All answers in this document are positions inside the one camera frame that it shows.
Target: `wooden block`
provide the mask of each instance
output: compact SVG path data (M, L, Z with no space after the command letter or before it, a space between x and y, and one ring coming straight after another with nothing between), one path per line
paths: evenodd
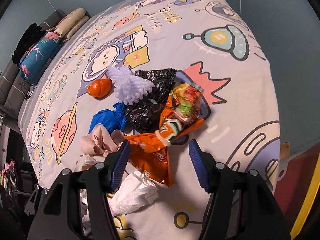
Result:
M290 156L290 143L280 143L280 160Z

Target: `ribbed blue pad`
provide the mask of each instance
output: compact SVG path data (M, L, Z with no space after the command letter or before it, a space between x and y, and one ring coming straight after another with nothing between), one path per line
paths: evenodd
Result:
M201 153L202 153L202 151L201 151L198 143L196 142L196 140L194 140L194 139L191 140L189 143L190 159L192 161L193 168L196 171L200 186L202 188L204 188L204 190L206 192L208 192L208 190L210 188L209 173L208 173L208 171L202 161Z
M125 145L121 145L121 147L119 149L120 155L119 155L118 160L117 160L117 162L111 172L110 188L112 191L114 191L120 187L120 184L122 181L122 176L123 176L125 167L127 166L127 162L130 157L130 153L131 153L130 142L125 141L124 143L125 143Z

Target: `black plastic bag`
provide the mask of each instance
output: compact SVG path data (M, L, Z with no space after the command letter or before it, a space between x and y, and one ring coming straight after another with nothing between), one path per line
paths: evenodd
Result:
M152 93L148 93L138 103L132 106L127 105L124 114L127 117L127 122L137 132L154 132L159 129L160 114L174 86L176 70L172 68L151 71L138 70L134 75L150 80L155 86Z

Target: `bed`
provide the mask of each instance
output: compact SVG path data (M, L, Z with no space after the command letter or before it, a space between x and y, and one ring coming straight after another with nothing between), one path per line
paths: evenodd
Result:
M79 138L93 115L113 110L114 93L97 100L86 89L106 77L110 64L133 72L172 67L204 89L204 127L169 148L174 185L158 184L154 204L115 217L121 239L198 238L209 195L188 155L193 138L233 170L256 169L275 190L280 130L269 62L225 0L127 0L92 17L65 43L19 111L41 187L49 189L62 169L75 169ZM128 163L126 171L134 170Z

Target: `pink flower print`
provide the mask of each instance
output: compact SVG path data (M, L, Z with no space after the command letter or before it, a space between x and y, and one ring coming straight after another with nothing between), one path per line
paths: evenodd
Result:
M58 38L58 35L53 32L48 32L46 33L45 37L48 38L49 40L55 40Z
M30 73L29 70L27 69L26 65L21 65L21 70L26 76L28 76Z

